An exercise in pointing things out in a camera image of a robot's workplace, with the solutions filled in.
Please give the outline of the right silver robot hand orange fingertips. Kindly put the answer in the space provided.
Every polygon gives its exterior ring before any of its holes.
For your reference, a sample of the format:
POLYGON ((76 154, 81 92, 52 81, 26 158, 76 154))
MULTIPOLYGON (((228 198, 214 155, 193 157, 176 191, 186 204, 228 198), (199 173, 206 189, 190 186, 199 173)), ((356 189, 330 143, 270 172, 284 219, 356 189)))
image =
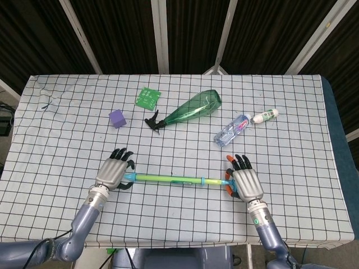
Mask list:
POLYGON ((228 183, 225 188, 228 194, 246 203, 262 199, 263 188, 247 156, 235 154, 234 158, 227 155, 227 160, 233 166, 225 172, 225 181, 228 183))

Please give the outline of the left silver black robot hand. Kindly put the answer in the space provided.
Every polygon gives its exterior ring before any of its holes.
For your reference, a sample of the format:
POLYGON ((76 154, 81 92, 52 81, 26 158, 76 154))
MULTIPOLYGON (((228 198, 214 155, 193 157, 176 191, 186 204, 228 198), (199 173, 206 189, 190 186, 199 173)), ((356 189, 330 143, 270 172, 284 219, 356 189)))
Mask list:
POLYGON ((131 167, 132 170, 135 169, 134 161, 128 159, 133 154, 132 151, 127 151, 126 148, 115 149, 99 169, 95 184, 103 185, 110 191, 116 188, 121 190, 130 189, 134 184, 133 182, 124 184, 121 181, 128 167, 131 167))

